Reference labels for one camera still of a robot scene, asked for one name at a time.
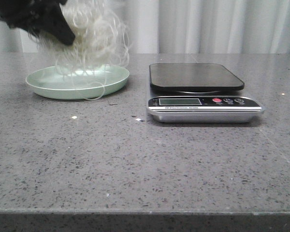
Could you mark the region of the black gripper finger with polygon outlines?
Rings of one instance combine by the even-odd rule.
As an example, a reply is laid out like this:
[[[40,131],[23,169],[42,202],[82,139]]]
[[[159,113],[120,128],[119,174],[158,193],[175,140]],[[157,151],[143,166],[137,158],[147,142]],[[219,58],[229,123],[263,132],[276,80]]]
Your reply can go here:
[[[72,45],[75,34],[63,16],[59,3],[50,3],[45,7],[41,15],[42,25],[40,29],[48,32],[64,45]]]

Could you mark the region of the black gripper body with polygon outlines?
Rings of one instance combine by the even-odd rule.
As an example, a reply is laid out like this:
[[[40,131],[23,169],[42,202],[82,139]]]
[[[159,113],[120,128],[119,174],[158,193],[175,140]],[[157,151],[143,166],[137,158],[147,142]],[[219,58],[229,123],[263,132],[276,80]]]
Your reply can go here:
[[[57,23],[61,15],[61,0],[0,0],[0,21],[8,27],[20,28],[39,37],[47,32],[60,40]]]

